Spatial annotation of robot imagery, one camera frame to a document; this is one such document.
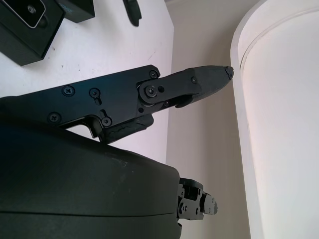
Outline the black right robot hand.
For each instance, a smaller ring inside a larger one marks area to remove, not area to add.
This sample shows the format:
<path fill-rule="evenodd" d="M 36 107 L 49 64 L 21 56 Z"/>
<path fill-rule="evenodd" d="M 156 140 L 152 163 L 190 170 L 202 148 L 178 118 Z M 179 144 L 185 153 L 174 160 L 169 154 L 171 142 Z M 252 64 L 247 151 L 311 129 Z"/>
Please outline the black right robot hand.
<path fill-rule="evenodd" d="M 3 239 L 178 239 L 215 199 L 168 165 L 112 147 L 153 113 L 224 88 L 230 66 L 161 77 L 147 65 L 0 100 Z"/>

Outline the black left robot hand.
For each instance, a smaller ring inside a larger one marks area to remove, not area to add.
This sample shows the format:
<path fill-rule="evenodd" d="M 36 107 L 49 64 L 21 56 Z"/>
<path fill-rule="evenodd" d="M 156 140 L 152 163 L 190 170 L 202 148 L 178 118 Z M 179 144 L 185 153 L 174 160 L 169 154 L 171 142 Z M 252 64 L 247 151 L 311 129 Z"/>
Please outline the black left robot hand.
<path fill-rule="evenodd" d="M 139 20 L 142 14 L 137 0 L 123 0 L 124 6 L 131 24 L 135 27 L 139 26 Z"/>

